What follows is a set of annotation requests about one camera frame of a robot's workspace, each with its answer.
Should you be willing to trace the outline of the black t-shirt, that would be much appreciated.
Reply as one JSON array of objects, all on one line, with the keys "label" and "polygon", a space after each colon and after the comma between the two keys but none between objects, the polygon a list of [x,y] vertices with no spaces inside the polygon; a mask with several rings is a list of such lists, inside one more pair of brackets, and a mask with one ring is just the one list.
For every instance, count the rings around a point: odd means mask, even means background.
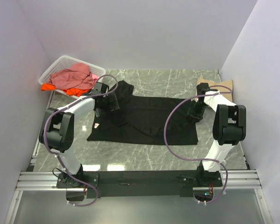
[{"label": "black t-shirt", "polygon": [[133,95],[134,86],[119,81],[115,94],[120,110],[94,118],[87,141],[173,146],[196,145],[196,125],[187,121],[190,102],[180,98]]}]

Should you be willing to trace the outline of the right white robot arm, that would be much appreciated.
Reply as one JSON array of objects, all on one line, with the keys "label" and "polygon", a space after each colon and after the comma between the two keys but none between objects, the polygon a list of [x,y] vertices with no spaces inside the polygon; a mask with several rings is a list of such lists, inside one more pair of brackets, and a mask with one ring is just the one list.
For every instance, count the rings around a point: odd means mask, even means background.
[{"label": "right white robot arm", "polygon": [[196,170],[197,183],[204,185],[220,179],[219,170],[227,154],[245,139],[246,107],[229,101],[208,83],[198,84],[196,91],[199,98],[190,102],[187,121],[191,124],[201,121],[207,107],[215,112],[212,128],[214,141]]}]

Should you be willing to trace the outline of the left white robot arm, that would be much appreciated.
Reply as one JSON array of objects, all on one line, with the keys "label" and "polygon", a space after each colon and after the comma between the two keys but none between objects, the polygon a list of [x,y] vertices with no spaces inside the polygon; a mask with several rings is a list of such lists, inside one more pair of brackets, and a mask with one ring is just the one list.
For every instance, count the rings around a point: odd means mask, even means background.
[{"label": "left white robot arm", "polygon": [[47,151],[54,155],[62,169],[61,181],[74,181],[77,185],[91,185],[84,179],[83,165],[75,156],[72,144],[74,140],[75,120],[93,110],[97,118],[107,117],[119,111],[115,90],[96,82],[94,89],[80,96],[72,103],[58,109],[48,108],[45,112],[39,141]]}]

